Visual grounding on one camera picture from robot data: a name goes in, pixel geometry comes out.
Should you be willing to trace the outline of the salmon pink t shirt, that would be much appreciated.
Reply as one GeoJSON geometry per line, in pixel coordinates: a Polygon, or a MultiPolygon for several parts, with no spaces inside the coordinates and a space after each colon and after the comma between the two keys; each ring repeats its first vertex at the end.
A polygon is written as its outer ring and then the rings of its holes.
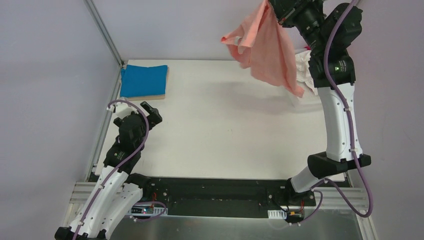
{"type": "Polygon", "coordinates": [[[296,97],[304,95],[297,83],[295,48],[278,23],[269,1],[260,5],[232,32],[221,37],[231,57],[253,78],[284,87],[296,97]]]}

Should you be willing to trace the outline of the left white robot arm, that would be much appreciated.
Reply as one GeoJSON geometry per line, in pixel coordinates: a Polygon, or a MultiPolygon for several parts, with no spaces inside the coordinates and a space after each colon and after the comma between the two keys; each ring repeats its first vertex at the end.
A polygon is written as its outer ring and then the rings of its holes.
{"type": "Polygon", "coordinates": [[[100,176],[86,202],[67,227],[59,227],[56,240],[108,240],[137,201],[150,178],[132,170],[141,159],[146,140],[163,121],[157,108],[146,101],[136,105],[113,100],[107,109],[116,114],[118,135],[106,153],[100,176]]]}

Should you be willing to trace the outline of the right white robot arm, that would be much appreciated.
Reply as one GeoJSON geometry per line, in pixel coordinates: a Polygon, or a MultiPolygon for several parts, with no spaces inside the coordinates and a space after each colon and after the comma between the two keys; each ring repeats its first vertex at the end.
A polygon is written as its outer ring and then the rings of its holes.
{"type": "Polygon", "coordinates": [[[297,28],[311,48],[309,71],[320,98],[326,150],[308,157],[307,167],[290,178],[286,190],[309,191],[324,178],[369,166],[358,140],[354,112],[355,66],[347,48],[362,32],[362,10],[356,2],[339,4],[324,14],[321,0],[272,0],[278,23],[297,28]]]}

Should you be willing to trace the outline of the crumpled white t shirt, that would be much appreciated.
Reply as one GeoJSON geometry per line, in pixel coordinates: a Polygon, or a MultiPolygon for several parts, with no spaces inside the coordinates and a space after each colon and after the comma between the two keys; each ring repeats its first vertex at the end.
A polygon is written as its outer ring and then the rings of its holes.
{"type": "Polygon", "coordinates": [[[306,92],[317,96],[318,90],[315,88],[314,80],[309,70],[311,52],[311,50],[304,50],[295,54],[296,81],[306,92]]]}

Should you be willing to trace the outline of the left electronics board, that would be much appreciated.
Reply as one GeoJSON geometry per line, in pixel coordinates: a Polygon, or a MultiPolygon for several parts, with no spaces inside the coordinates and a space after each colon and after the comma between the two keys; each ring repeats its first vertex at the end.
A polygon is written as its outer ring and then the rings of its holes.
{"type": "Polygon", "coordinates": [[[139,215],[151,215],[154,213],[154,207],[152,206],[133,206],[130,211],[132,214],[139,215]]]}

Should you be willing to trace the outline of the electronics board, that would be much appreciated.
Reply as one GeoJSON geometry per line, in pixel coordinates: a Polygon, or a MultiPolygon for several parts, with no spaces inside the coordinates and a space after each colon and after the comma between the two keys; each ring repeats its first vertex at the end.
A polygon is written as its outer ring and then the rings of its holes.
{"type": "Polygon", "coordinates": [[[154,213],[154,207],[152,206],[133,206],[130,211],[132,214],[139,215],[151,215],[154,213]]]}
{"type": "Polygon", "coordinates": [[[287,223],[297,224],[303,221],[305,218],[305,211],[301,207],[300,209],[287,209],[286,210],[286,219],[287,223]]]}

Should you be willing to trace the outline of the white plastic basket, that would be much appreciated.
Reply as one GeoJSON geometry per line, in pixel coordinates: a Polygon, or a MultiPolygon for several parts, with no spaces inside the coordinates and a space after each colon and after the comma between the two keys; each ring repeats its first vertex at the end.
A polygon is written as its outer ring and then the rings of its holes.
{"type": "Polygon", "coordinates": [[[315,95],[315,93],[310,89],[306,89],[302,97],[298,97],[291,92],[288,92],[287,95],[292,105],[296,108],[319,107],[321,105],[320,97],[315,95]]]}

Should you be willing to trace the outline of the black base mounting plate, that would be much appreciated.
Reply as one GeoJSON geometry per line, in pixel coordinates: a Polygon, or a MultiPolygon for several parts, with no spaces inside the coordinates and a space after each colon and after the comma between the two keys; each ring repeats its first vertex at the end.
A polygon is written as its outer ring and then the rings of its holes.
{"type": "Polygon", "coordinates": [[[285,180],[152,177],[142,200],[164,203],[170,216],[267,218],[271,210],[315,207],[311,191],[289,199],[285,180]]]}

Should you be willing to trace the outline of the right electronics board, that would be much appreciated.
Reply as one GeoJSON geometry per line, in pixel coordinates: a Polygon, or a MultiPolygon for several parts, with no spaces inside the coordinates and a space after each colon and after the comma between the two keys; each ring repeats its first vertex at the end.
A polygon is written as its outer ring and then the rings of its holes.
{"type": "Polygon", "coordinates": [[[305,211],[301,207],[300,209],[287,209],[286,210],[286,219],[287,223],[297,224],[303,221],[305,218],[305,211]]]}

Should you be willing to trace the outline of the aluminium frame rail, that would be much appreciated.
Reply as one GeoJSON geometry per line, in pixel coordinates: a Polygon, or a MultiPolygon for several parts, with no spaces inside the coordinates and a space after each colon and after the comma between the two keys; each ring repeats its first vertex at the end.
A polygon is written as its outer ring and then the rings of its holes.
{"type": "Polygon", "coordinates": [[[107,47],[109,48],[112,56],[114,57],[115,61],[119,65],[120,68],[124,65],[124,60],[122,59],[115,43],[113,42],[113,39],[94,3],[93,0],[84,0],[84,4],[86,5],[90,15],[93,18],[93,21],[95,25],[97,26],[98,30],[100,31],[101,36],[103,37],[103,40],[105,41],[107,47]]]}

